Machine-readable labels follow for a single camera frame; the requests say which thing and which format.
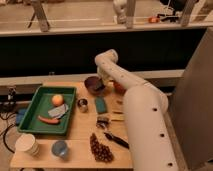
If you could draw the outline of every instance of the black cable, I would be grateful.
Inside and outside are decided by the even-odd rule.
[[[14,152],[14,150],[12,150],[12,149],[8,146],[8,144],[7,144],[7,142],[6,142],[6,136],[7,136],[8,131],[9,131],[11,128],[13,128],[14,126],[15,126],[15,124],[11,124],[10,126],[8,126],[8,127],[5,129],[5,131],[4,131],[4,133],[3,133],[3,143],[4,143],[5,147],[6,147],[11,153],[15,153],[15,152]]]

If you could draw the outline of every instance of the wooden board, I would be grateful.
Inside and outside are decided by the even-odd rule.
[[[75,107],[74,115],[69,125],[69,131],[65,137],[37,136],[40,145],[38,155],[32,157],[16,151],[10,163],[11,168],[132,168],[130,151],[114,142],[108,141],[103,134],[103,130],[96,127],[97,113],[94,104],[95,97],[87,92],[83,82],[54,82],[45,83],[44,85],[77,87],[77,98],[86,98],[88,100],[89,110],[87,113],[81,113],[79,109]],[[108,108],[108,113],[105,115],[110,117],[112,110],[121,108],[116,100],[122,99],[122,96],[114,93],[111,84],[106,88],[103,95]],[[128,141],[124,121],[112,121],[109,129],[116,136]],[[114,154],[114,160],[111,163],[106,164],[95,161],[89,144],[89,137],[93,132],[97,135],[101,143],[110,147]],[[51,154],[51,146],[58,139],[66,140],[70,147],[66,160],[62,160]]]

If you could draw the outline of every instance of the floor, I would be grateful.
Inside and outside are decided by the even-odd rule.
[[[33,14],[29,5],[1,5],[0,0],[0,31],[32,31],[38,29],[37,20],[27,28]],[[200,0],[193,9],[191,22],[197,15],[205,0]],[[51,28],[78,28],[115,25],[115,12],[112,0],[65,0],[62,3],[43,3],[43,8]],[[171,13],[159,0],[137,0],[135,23],[148,24],[148,18],[158,13]],[[213,21],[213,11],[205,19]]]

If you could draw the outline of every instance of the dark bowl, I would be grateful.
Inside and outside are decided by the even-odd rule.
[[[87,88],[87,90],[93,95],[100,94],[105,88],[102,79],[97,76],[88,77],[84,81],[84,85]]]

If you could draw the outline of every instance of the white cup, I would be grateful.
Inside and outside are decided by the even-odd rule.
[[[33,134],[22,134],[15,143],[17,151],[25,152],[29,155],[36,155],[39,151],[39,146]]]

